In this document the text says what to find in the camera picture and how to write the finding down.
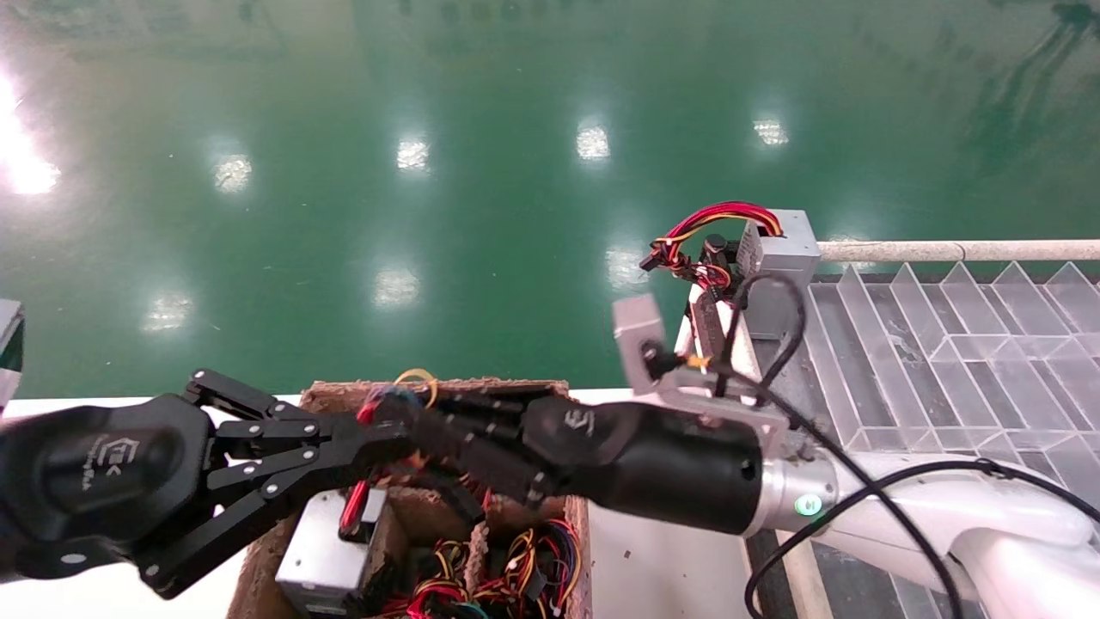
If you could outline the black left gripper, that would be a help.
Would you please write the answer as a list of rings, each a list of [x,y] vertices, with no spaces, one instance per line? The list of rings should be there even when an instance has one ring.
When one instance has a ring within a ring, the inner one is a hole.
[[[413,454],[400,423],[310,413],[216,371],[195,371],[185,400],[6,420],[3,581],[129,563],[172,599],[322,491],[352,490],[333,532],[358,540],[370,474]],[[215,430],[202,407],[230,420]],[[207,444],[253,461],[204,472]],[[185,506],[199,510],[195,522],[170,524]]]

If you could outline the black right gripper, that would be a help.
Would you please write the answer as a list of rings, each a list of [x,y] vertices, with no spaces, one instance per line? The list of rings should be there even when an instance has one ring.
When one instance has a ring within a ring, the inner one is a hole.
[[[526,506],[553,496],[554,482],[557,496],[732,537],[751,529],[760,500],[754,427],[578,404],[551,387],[386,387],[370,399],[370,449],[384,446],[418,447]]]

